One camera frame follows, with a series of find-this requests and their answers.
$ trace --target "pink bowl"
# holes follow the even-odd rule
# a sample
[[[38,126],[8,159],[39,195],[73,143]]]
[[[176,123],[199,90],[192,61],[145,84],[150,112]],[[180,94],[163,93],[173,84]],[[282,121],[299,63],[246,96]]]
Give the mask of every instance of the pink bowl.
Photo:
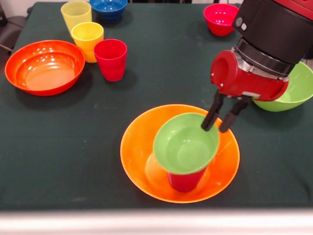
[[[239,8],[230,4],[216,3],[205,8],[203,15],[207,26],[216,36],[230,34],[234,27],[232,23],[239,11]]]

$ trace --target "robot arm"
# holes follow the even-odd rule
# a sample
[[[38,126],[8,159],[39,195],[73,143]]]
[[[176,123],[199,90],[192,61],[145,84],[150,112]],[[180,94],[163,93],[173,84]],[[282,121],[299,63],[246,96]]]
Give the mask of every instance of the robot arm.
[[[218,87],[201,127],[208,131],[225,97],[238,100],[220,126],[226,132],[253,98],[272,101],[287,89],[289,74],[313,44],[313,0],[244,0],[233,22],[242,35],[217,55],[211,82]]]

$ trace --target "red cup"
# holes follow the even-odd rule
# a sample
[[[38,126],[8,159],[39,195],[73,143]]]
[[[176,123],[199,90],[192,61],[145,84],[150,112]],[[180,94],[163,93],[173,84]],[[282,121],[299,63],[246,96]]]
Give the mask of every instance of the red cup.
[[[110,82],[121,80],[124,76],[127,46],[117,39],[105,39],[94,47],[94,55],[104,78]]]
[[[201,171],[191,173],[191,174],[186,174],[186,175],[176,175],[176,174],[172,174],[168,172],[168,179],[169,179],[171,187],[175,189],[176,191],[190,192],[197,187],[205,170],[206,170],[206,167],[202,169]]]

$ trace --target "red-orange bowl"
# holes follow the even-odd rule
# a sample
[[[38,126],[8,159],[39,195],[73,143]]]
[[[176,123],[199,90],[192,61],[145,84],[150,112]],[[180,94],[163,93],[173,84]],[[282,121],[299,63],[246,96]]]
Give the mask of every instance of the red-orange bowl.
[[[71,88],[85,65],[82,51],[72,43],[48,40],[28,44],[5,65],[5,76],[15,87],[39,96]]]

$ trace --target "cup rim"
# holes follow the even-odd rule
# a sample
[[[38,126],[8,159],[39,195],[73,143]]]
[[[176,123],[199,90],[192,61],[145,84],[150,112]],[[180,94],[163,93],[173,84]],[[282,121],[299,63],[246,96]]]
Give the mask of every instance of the cup rim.
[[[95,51],[96,51],[96,48],[101,44],[101,43],[104,43],[104,42],[107,42],[107,41],[115,41],[115,42],[119,42],[119,43],[122,43],[124,46],[125,46],[125,51],[122,55],[116,57],[116,58],[112,58],[112,59],[106,59],[106,58],[103,58],[101,56],[99,56]],[[93,49],[93,53],[95,54],[95,56],[99,57],[101,60],[106,60],[106,61],[112,61],[112,60],[116,60],[116,59],[119,59],[121,57],[123,57],[126,53],[127,53],[127,45],[125,42],[123,42],[122,40],[119,40],[119,39],[114,39],[114,38],[108,38],[108,39],[104,39],[100,42],[98,42],[95,46],[94,46],[94,49]]]
[[[83,25],[83,24],[94,24],[94,25],[100,26],[100,27],[101,27],[101,33],[100,33],[97,37],[92,38],[92,39],[81,39],[81,38],[76,37],[76,36],[73,34],[74,29],[75,29],[76,27],[78,27],[78,26]],[[76,39],[76,40],[79,40],[79,41],[83,41],[83,42],[88,42],[88,41],[96,40],[96,39],[100,38],[100,37],[103,35],[103,33],[104,33],[104,28],[103,28],[103,26],[102,26],[101,24],[99,24],[99,23],[96,23],[96,22],[82,22],[82,23],[78,23],[78,24],[75,25],[75,26],[72,28],[72,30],[70,31],[70,35],[71,35],[71,37],[72,37],[73,39]]]
[[[78,15],[78,16],[72,16],[72,15],[69,15],[69,14],[67,14],[66,12],[64,12],[64,7],[65,7],[66,5],[71,5],[71,4],[77,3],[77,2],[82,3],[82,4],[85,4],[86,6],[88,6],[87,12],[85,12],[84,14]],[[68,17],[73,17],[73,18],[75,18],[75,17],[81,17],[81,16],[84,16],[84,15],[89,14],[89,12],[91,12],[91,5],[90,5],[88,2],[86,2],[86,1],[69,1],[69,2],[64,3],[64,4],[61,6],[61,13],[64,14],[64,15],[66,15],[66,16],[68,16]]]

